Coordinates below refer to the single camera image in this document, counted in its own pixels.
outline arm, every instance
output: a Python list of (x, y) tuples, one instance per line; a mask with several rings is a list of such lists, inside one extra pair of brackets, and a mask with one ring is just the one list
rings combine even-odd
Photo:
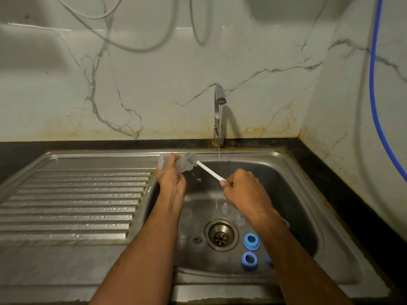
[(221, 181), (225, 197), (258, 233), (273, 261), (287, 304), (352, 304), (291, 234), (251, 172), (239, 169), (227, 180)]
[(145, 225), (123, 251), (99, 286), (90, 305), (167, 304), (186, 181), (175, 169), (157, 170), (160, 194)]

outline brush handle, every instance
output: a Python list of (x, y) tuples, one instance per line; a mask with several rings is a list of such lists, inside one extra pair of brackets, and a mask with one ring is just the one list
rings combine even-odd
[(201, 163), (200, 161), (197, 161), (197, 165), (199, 165), (202, 169), (204, 169), (207, 173), (209, 173), (210, 175), (212, 175), (213, 177), (215, 177), (216, 179), (218, 179), (218, 181), (226, 181), (224, 178), (222, 178), (220, 175), (214, 173), (211, 169), (209, 169), (208, 167), (206, 167), (203, 163)]

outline drain rim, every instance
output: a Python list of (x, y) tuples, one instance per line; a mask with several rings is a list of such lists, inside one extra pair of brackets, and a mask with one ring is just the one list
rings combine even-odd
[[(215, 244), (212, 243), (212, 241), (209, 238), (209, 231), (211, 230), (211, 228), (214, 225), (221, 225), (221, 224), (229, 226), (230, 229), (233, 231), (233, 234), (234, 234), (234, 240), (232, 241), (232, 243), (230, 245), (228, 245), (228, 246), (225, 246), (225, 247), (216, 246)], [(208, 243), (208, 245), (212, 249), (214, 249), (216, 251), (220, 251), (220, 252), (231, 251), (232, 249), (234, 249), (236, 247), (236, 245), (239, 242), (239, 231), (238, 231), (236, 225), (232, 221), (230, 221), (230, 220), (228, 220), (226, 218), (216, 218), (216, 219), (211, 220), (210, 222), (208, 222), (206, 224), (206, 226), (205, 226), (204, 235), (205, 235), (205, 239), (206, 239), (206, 242)]]

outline blue hose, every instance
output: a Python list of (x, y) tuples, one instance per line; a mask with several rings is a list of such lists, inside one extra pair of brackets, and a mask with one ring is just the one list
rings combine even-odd
[(374, 62), (376, 60), (376, 45), (377, 45), (377, 35), (379, 33), (380, 15), (383, 7), (383, 0), (377, 0), (376, 17), (374, 19), (374, 29), (373, 29), (373, 39), (372, 39), (372, 51), (370, 53), (370, 70), (369, 70), (369, 93), (370, 93), (370, 107), (372, 109), (372, 116), (374, 126), (376, 127), (377, 134), (379, 135), (380, 141), (386, 150), (387, 155), (390, 157), (394, 167), (400, 173), (400, 175), (407, 182), (407, 173), (403, 169), (400, 162), (397, 160), (392, 149), (387, 142), (386, 136), (380, 126), (379, 117), (377, 116), (376, 100), (374, 98)]

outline marble wall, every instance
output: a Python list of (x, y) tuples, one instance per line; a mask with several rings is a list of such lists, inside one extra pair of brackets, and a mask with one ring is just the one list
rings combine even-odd
[(349, 2), (0, 0), (0, 141), (296, 137)]
[[(370, 110), (368, 71), (375, 6), (376, 0), (354, 0), (341, 17), (300, 138), (407, 241), (407, 186), (381, 145)], [(406, 10), (407, 0), (384, 0), (375, 67), (379, 120), (405, 169)]]

